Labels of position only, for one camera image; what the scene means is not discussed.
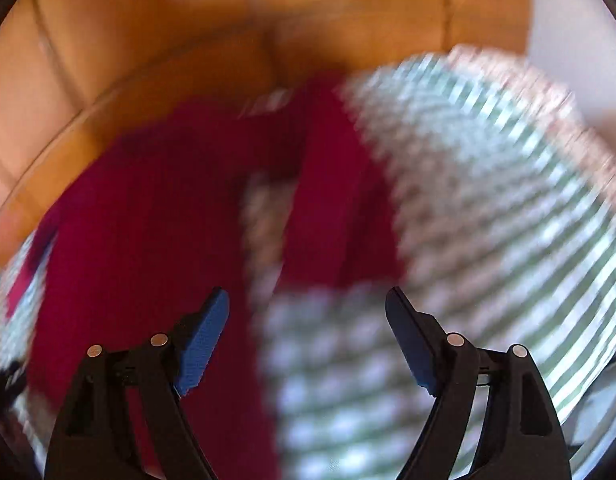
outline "white wall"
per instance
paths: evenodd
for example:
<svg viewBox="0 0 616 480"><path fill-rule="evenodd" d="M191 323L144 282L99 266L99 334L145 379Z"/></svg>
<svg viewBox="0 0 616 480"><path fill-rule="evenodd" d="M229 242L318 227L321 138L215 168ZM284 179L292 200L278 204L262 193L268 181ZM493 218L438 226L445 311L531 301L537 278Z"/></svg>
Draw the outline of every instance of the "white wall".
<svg viewBox="0 0 616 480"><path fill-rule="evenodd" d="M534 0L530 60L569 84L616 150L616 21L602 0Z"/></svg>

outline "towel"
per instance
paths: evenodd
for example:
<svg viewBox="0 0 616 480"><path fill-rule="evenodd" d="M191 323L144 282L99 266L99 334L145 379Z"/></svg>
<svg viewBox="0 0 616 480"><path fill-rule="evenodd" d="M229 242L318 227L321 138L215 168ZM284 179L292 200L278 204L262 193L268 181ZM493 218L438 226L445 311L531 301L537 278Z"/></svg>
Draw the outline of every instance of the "towel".
<svg viewBox="0 0 616 480"><path fill-rule="evenodd" d="M43 218L10 293L10 314L52 244L28 364L58 410L86 349L138 345L225 288L230 318L201 385L182 399L219 478L279 476L248 330L239 208L264 175L298 180L280 286L331 288L403 275L382 169L326 76L276 112L240 117L208 101L127 134ZM137 425L146 466L156 466Z"/></svg>

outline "dish towel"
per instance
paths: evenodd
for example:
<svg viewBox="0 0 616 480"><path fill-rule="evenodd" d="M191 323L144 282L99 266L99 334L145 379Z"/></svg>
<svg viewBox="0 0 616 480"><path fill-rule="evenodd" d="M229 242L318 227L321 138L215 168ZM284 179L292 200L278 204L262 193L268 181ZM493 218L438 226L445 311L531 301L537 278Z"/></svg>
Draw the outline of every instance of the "dish towel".
<svg viewBox="0 0 616 480"><path fill-rule="evenodd" d="M34 413L25 422L41 446L89 345L134 344L217 284L233 296L232 332L185 408L193 418L198 410L220 478L251 467L261 478L396 477L431 405L383 316L396 280L446 330L486 348L526 344L564 420L616 348L616 158L587 143L604 162L584 164L576 153L594 137L566 114L558 128L542 122L564 108L539 117L539 93L519 91L514 73L488 79L488 53L453 54L322 80L286 95L276 112L238 117L189 104L93 165L0 286L0 367L17 344L11 326L37 333L36 377L17 408L22 418ZM90 233L89 215L107 231ZM88 251L95 256L84 259ZM111 290L128 301L110 299ZM239 391L213 389L210 373L225 364L243 381ZM42 410L45 399L52 406ZM209 399L219 400L217 413L204 411ZM482 408L457 474L469 466ZM223 441L207 431L220 425L232 431ZM244 469L248 453L261 459Z"/></svg>
<svg viewBox="0 0 616 480"><path fill-rule="evenodd" d="M249 118L184 105L124 137L64 192L8 295L12 314L52 246L27 373L54 411L88 346L137 345L219 285L229 321L182 405L219 478L277 477L248 333L239 207L249 178L298 178L283 283L338 288L403 273L387 184L333 92L337 82L316 81L282 110Z"/></svg>

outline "red towel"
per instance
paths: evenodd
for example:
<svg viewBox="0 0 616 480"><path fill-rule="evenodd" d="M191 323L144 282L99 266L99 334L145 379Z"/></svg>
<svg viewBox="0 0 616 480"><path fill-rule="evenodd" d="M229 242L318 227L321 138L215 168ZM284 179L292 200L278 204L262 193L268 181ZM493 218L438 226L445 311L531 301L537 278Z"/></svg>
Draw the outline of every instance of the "red towel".
<svg viewBox="0 0 616 480"><path fill-rule="evenodd" d="M182 405L220 479L278 477L248 331L239 223L248 179L299 181L282 283L342 287L402 274L388 186L336 83L313 82L282 110L253 118L188 103L122 137L64 192L9 296L15 306L54 240L28 364L31 387L54 409L90 345L137 345L219 285L230 294L230 318Z"/></svg>

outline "blue gripper pad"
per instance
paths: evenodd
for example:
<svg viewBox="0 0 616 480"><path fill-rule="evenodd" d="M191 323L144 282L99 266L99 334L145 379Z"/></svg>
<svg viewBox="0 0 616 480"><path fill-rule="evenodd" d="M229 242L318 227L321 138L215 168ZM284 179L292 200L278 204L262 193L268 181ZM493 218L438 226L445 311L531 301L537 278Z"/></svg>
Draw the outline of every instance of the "blue gripper pad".
<svg viewBox="0 0 616 480"><path fill-rule="evenodd" d="M200 311L185 316L171 332L179 351L179 374L173 386L180 397L199 385L228 320L229 310L228 293L214 288Z"/></svg>
<svg viewBox="0 0 616 480"><path fill-rule="evenodd" d="M445 332L429 314L417 312L398 286L386 296L386 317L408 367L433 397L441 394L441 343Z"/></svg>

